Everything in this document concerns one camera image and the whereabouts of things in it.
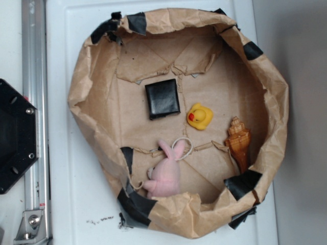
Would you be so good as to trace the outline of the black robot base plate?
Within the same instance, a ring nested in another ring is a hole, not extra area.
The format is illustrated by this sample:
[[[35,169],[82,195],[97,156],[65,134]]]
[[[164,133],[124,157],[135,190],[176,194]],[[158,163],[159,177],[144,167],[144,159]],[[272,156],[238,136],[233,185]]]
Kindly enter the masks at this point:
[[[1,79],[1,194],[38,159],[37,109]]]

